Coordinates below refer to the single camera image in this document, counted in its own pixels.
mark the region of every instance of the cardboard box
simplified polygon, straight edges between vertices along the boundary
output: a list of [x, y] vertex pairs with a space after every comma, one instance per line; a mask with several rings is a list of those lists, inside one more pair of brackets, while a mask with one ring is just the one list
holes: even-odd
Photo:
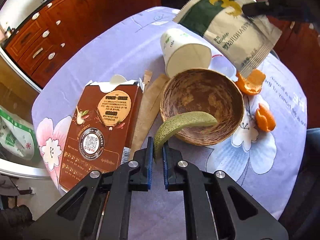
[[129, 160], [141, 86], [142, 82], [132, 81], [108, 93], [99, 85], [84, 88], [63, 152], [61, 186], [70, 190], [92, 170], [114, 171]]

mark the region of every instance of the blue flower petal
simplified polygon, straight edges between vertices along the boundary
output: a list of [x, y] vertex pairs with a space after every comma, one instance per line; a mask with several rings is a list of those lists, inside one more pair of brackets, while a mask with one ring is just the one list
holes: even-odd
[[257, 174], [264, 174], [270, 171], [276, 153], [277, 148], [272, 133], [259, 131], [258, 139], [252, 143], [249, 151], [253, 171]]
[[225, 171], [233, 180], [237, 181], [243, 173], [249, 159], [249, 153], [244, 152], [242, 147], [236, 148], [231, 145], [231, 138], [215, 145], [210, 154], [206, 171], [214, 173], [216, 170]]

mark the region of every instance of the floor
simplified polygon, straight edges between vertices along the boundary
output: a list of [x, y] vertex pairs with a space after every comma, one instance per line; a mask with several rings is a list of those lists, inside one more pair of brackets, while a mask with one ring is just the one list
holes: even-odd
[[[28, 189], [29, 187], [35, 190], [35, 195], [18, 196], [18, 205], [26, 205], [32, 213], [33, 220], [37, 220], [61, 198], [61, 194], [52, 180], [20, 178], [12, 181], [14, 181], [20, 190]], [[14, 198], [10, 199], [9, 206], [14, 206]]]

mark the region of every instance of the green and white bag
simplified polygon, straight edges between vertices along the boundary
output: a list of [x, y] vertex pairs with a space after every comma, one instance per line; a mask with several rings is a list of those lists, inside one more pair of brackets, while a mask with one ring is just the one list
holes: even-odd
[[205, 38], [247, 77], [282, 33], [266, 16], [243, 15], [242, 6], [252, 2], [255, 0], [190, 0], [174, 22]]
[[31, 160], [39, 152], [33, 125], [0, 107], [0, 144], [10, 153]]

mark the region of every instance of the beige and green packet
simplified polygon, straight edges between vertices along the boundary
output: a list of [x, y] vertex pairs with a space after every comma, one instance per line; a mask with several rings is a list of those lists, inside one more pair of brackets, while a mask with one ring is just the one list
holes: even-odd
[[247, 77], [282, 33], [266, 16], [244, 16], [242, 6], [252, 2], [255, 0], [190, 0], [173, 21], [205, 38]]

